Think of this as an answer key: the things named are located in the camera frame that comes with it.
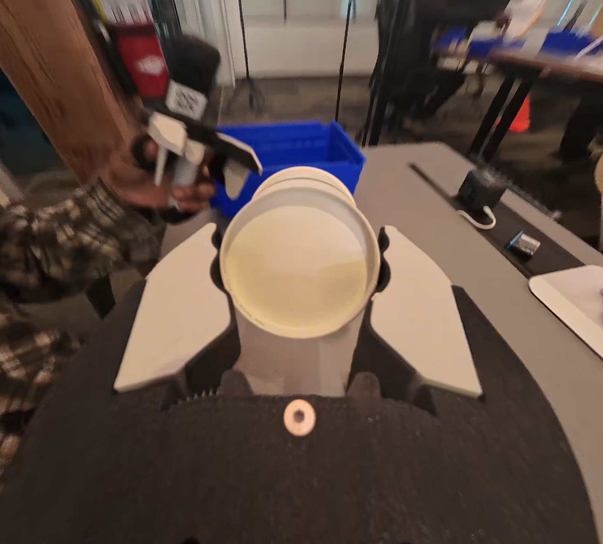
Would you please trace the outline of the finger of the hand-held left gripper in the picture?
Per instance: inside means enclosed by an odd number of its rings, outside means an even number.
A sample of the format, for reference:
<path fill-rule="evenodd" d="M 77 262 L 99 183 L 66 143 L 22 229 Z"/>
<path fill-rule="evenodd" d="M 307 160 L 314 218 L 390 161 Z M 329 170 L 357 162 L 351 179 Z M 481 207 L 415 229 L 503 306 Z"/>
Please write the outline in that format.
<path fill-rule="evenodd" d="M 224 188 L 229 199 L 239 198 L 249 174 L 250 170 L 240 163 L 225 163 Z"/>
<path fill-rule="evenodd" d="M 210 160 L 210 175 L 223 175 L 227 161 L 259 175 L 263 166 L 254 149 L 243 141 L 218 130 L 210 130 L 210 146 L 213 158 Z"/>

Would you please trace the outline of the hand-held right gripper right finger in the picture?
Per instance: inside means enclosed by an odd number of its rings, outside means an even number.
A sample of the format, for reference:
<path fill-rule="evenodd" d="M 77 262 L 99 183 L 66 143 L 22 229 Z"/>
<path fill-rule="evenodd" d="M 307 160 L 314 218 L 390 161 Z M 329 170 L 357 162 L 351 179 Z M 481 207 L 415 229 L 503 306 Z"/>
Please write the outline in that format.
<path fill-rule="evenodd" d="M 384 288 L 372 298 L 373 331 L 421 385 L 469 398 L 483 394 L 453 285 L 433 259 L 394 226 L 382 228 Z"/>

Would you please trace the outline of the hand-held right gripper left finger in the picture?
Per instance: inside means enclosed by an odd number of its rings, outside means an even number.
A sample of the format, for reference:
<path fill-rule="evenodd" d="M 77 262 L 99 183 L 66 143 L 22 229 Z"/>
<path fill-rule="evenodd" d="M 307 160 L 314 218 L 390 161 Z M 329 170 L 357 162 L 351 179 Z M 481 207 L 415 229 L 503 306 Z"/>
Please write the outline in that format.
<path fill-rule="evenodd" d="M 203 226 L 146 277 L 116 392 L 182 381 L 185 365 L 225 333 L 231 322 L 229 301 L 211 274 L 218 233 L 214 223 Z"/>

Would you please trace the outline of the white paper cup green band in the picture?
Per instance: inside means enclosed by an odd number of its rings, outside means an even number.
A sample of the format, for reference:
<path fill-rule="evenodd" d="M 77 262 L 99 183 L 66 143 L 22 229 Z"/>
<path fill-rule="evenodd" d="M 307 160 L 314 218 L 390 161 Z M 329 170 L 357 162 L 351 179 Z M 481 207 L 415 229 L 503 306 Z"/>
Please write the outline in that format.
<path fill-rule="evenodd" d="M 310 166 L 263 182 L 230 221 L 222 283 L 250 323 L 278 337 L 329 336 L 375 292 L 381 251 L 348 188 Z"/>

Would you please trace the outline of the person's left forearm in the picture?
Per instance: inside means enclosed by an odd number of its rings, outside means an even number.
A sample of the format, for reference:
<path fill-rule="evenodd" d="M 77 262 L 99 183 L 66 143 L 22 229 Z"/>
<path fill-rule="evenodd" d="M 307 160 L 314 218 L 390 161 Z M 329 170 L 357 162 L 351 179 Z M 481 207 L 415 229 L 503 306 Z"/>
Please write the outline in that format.
<path fill-rule="evenodd" d="M 126 206 L 101 181 L 42 209 L 1 212 L 1 473 L 25 426 L 80 348 L 61 329 L 38 329 L 21 305 L 85 292 L 159 253 L 156 211 Z"/>

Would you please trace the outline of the person's left hand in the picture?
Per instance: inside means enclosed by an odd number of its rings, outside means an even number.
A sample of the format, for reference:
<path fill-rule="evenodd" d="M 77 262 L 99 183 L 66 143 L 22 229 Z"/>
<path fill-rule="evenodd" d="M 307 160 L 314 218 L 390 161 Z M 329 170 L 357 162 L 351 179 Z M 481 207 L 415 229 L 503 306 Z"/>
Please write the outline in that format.
<path fill-rule="evenodd" d="M 192 184 L 177 185 L 173 171 L 167 171 L 159 185 L 154 176 L 132 166 L 107 169 L 103 183 L 126 205 L 149 209 L 169 223 L 185 221 L 210 208 L 216 187 L 207 175 L 197 177 Z"/>

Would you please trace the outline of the red fire extinguisher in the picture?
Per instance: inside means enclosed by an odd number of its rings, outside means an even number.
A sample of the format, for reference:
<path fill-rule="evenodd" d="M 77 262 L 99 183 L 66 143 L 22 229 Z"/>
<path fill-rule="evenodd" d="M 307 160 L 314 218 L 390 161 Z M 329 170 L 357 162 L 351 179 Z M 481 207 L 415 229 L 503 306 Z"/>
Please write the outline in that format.
<path fill-rule="evenodd" d="M 162 100 L 170 75 L 155 24 L 116 26 L 112 35 L 139 96 Z"/>

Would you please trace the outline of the blue plastic bin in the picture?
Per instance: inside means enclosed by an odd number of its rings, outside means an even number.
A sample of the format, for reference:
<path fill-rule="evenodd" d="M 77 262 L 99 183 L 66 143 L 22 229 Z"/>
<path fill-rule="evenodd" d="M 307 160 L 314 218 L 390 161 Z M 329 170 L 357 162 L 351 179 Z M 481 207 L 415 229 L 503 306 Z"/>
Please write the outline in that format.
<path fill-rule="evenodd" d="M 353 194 L 366 163 L 364 154 L 336 121 L 232 125 L 221 131 L 252 147 L 263 167 L 262 175 L 250 174 L 235 200 L 229 199 L 223 186 L 216 185 L 210 206 L 226 217 L 233 217 L 248 203 L 267 178 L 291 167 L 310 166 L 327 171 Z"/>

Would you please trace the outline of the small black battery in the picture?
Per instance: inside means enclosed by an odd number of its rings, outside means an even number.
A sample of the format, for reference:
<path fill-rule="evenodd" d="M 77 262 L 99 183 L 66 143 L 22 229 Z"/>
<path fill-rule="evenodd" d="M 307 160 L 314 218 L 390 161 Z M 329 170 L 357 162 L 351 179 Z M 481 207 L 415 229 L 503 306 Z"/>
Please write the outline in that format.
<path fill-rule="evenodd" d="M 505 250 L 520 258 L 522 261 L 530 260 L 541 246 L 541 241 L 520 230 L 509 240 Z"/>

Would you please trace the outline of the wooden pillar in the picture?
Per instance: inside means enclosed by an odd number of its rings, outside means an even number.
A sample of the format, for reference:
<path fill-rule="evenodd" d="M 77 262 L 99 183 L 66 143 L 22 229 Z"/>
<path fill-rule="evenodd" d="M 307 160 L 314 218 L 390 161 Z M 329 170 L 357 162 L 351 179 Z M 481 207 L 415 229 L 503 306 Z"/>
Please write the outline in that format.
<path fill-rule="evenodd" d="M 139 133 L 100 50 L 77 0 L 1 0 L 1 68 L 80 182 Z"/>

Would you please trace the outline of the black battery charger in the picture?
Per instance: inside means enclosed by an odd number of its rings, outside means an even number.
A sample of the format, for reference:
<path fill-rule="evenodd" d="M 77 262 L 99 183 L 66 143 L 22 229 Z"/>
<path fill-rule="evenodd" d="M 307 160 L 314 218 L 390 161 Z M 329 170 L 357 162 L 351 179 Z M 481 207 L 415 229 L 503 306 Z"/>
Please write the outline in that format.
<path fill-rule="evenodd" d="M 484 211 L 486 207 L 493 209 L 507 188 L 507 182 L 493 172 L 473 169 L 465 176 L 456 198 L 465 209 Z"/>

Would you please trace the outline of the orange traffic cone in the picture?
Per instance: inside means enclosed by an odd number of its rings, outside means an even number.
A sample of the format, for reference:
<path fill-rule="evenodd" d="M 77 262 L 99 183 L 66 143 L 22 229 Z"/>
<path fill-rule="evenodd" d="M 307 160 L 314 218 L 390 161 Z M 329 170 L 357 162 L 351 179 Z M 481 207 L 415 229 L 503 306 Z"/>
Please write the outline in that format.
<path fill-rule="evenodd" d="M 525 133 L 531 126 L 531 99 L 528 93 L 509 126 L 512 133 Z"/>

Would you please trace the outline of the blue plastic tray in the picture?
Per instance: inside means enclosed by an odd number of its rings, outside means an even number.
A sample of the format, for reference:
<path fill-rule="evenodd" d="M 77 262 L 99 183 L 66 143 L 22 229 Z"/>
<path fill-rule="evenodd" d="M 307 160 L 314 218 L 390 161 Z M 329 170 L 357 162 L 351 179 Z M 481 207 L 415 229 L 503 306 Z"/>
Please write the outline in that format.
<path fill-rule="evenodd" d="M 509 39 L 506 35 L 495 32 L 494 35 L 479 34 L 474 30 L 471 34 L 466 28 L 453 27 L 432 42 L 432 50 L 444 57 L 464 57 L 485 59 L 495 49 L 520 49 L 523 39 Z"/>
<path fill-rule="evenodd" d="M 576 33 L 569 30 L 551 30 L 547 33 L 540 52 L 564 57 L 586 57 L 602 51 L 602 36 Z"/>

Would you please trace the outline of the wooden-top desk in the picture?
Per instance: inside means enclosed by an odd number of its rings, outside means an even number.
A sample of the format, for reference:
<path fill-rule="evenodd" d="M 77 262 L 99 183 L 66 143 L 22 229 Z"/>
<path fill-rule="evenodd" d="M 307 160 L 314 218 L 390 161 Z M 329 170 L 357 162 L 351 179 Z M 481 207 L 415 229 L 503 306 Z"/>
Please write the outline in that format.
<path fill-rule="evenodd" d="M 591 91 L 602 96 L 602 68 L 592 66 L 584 58 L 498 49 L 489 52 L 487 61 L 501 71 L 503 81 L 469 148 L 468 156 L 481 163 L 493 159 L 536 83 L 553 81 L 580 93 Z"/>

